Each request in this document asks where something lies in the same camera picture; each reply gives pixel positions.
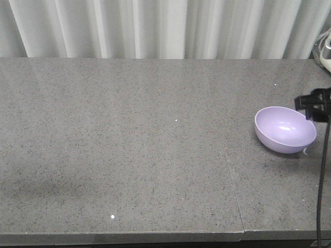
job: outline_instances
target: curtain fold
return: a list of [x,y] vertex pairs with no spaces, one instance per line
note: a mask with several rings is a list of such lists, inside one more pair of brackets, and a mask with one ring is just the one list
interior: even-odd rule
[[308,58],[331,0],[0,0],[1,57]]

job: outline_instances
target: black clamp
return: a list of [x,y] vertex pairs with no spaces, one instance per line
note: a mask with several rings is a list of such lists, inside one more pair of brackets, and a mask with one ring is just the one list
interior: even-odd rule
[[306,119],[328,122],[331,118],[331,88],[314,89],[310,95],[295,98],[295,110],[306,110]]

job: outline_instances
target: bowl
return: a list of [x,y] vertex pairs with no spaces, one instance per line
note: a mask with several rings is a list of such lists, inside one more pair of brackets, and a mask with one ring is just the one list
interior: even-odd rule
[[255,132],[269,149],[296,153],[316,138],[316,127],[306,116],[287,107],[266,107],[255,115]]

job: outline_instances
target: black cable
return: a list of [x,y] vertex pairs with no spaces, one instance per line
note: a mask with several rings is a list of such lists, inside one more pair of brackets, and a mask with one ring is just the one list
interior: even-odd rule
[[323,156],[321,163],[321,174],[320,174],[320,183],[319,183],[319,194],[317,199],[317,210],[316,210],[316,230],[317,230],[317,242],[319,244],[319,248],[322,247],[322,238],[321,238],[321,204],[322,204],[322,192],[323,192],[323,182],[324,182],[324,174],[325,174],[325,161],[327,154],[327,144],[329,140],[330,134],[330,126],[331,126],[331,118],[328,118],[325,138],[324,138],[324,146],[323,146]]

